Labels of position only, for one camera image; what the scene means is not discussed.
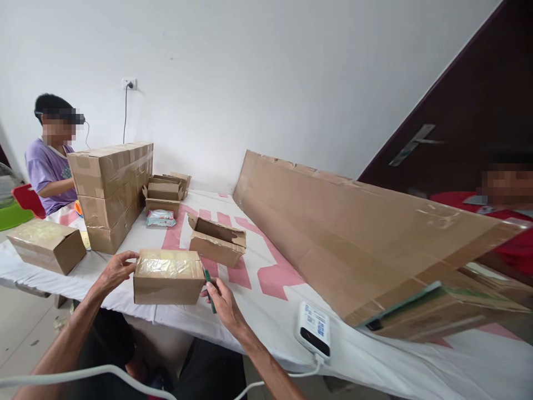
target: table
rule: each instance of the table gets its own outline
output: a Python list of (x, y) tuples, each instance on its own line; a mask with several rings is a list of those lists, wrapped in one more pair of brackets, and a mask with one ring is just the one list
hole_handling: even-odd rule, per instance
[[(187, 249), (187, 213), (247, 231), (247, 251), (235, 269), (204, 259), (212, 277), (232, 289), (243, 316), (280, 364), (295, 372), (313, 368), (311, 354), (293, 335), (305, 300), (331, 318), (331, 360), (320, 374), (336, 376), (405, 398), (529, 399), (533, 393), (533, 347), (497, 324), (418, 344), (382, 338), (347, 326), (296, 273), (230, 196), (190, 190), (172, 228), (147, 227), (138, 217), (119, 252), (140, 248)], [(73, 205), (47, 217), (86, 230)], [(0, 278), (81, 300), (111, 258), (88, 252), (69, 276), (24, 263), (9, 241), (0, 244)], [(243, 352), (203, 300), (194, 306), (133, 303), (133, 280), (114, 290), (103, 307), (185, 331)]]

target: white wall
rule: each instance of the white wall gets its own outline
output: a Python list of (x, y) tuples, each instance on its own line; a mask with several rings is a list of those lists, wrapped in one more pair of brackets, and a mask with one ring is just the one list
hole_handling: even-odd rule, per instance
[(19, 174), (39, 94), (108, 146), (136, 77), (126, 140), (155, 142), (156, 172), (230, 193), (247, 148), (359, 176), (499, 0), (0, 3), (0, 143)]

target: pink pattern on tablecloth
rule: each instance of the pink pattern on tablecloth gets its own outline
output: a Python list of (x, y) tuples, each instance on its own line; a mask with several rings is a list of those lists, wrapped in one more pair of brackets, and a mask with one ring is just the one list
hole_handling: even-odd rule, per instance
[(185, 222), (185, 218), (187, 217), (187, 213), (191, 213), (195, 215), (196, 217), (198, 216), (197, 211), (193, 210), (189, 206), (181, 204), (178, 209), (176, 225), (174, 225), (173, 227), (167, 228), (167, 234), (165, 235), (165, 240), (163, 241), (163, 245), (161, 246), (162, 249), (164, 250), (188, 250), (186, 248), (180, 247), (183, 224)]
[(497, 323), (492, 323), (488, 325), (483, 325), (482, 327), (476, 328), (478, 331), (486, 332), (486, 333), (492, 333), (498, 336), (505, 337), (507, 339), (514, 339), (519, 342), (523, 342), (524, 340), (519, 338), (517, 335), (512, 333), (511, 331), (508, 331), (505, 329), (502, 325)]
[[(199, 217), (204, 219), (211, 219), (211, 211), (200, 209)], [(210, 260), (209, 258), (205, 258), (204, 256), (200, 256), (200, 258), (204, 263), (204, 267), (209, 271), (209, 275), (211, 275), (212, 278), (217, 278), (219, 276), (218, 263), (216, 261)]]
[(59, 224), (69, 226), (71, 223), (79, 218), (78, 213), (75, 210), (70, 210), (68, 213), (59, 217)]
[[(217, 212), (217, 219), (218, 222), (220, 222), (221, 224), (233, 226), (232, 219), (227, 214)], [(243, 257), (239, 258), (234, 268), (228, 267), (228, 278), (229, 281), (232, 283), (236, 283), (247, 289), (252, 288), (252, 284), (250, 283), (250, 277), (248, 276), (248, 271), (246, 270), (246, 264), (244, 263)]]
[(444, 347), (453, 349), (453, 347), (446, 340), (444, 340), (442, 338), (435, 339), (435, 340), (433, 340), (433, 341), (431, 341), (429, 343), (438, 344), (439, 346), (444, 346)]
[(282, 300), (288, 300), (283, 287), (303, 284), (305, 281), (283, 257), (276, 246), (272, 244), (267, 235), (261, 232), (257, 226), (252, 225), (246, 218), (242, 217), (235, 217), (235, 221), (243, 228), (261, 235), (277, 263), (270, 267), (260, 268), (257, 272), (257, 278), (263, 293)]

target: hand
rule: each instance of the hand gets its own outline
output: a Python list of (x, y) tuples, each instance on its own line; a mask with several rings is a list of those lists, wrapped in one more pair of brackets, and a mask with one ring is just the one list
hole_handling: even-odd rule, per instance
[(115, 254), (95, 282), (94, 286), (106, 296), (110, 294), (122, 282), (129, 279), (129, 275), (132, 272), (135, 272), (137, 264), (126, 261), (130, 258), (139, 258), (139, 254), (132, 251)]
[(244, 320), (239, 307), (237, 307), (237, 302), (231, 289), (220, 278), (214, 279), (213, 282), (214, 284), (210, 282), (206, 284), (207, 290), (200, 293), (200, 296), (207, 297), (209, 292), (222, 324), (237, 340), (240, 340), (240, 337), (246, 334), (250, 328)]

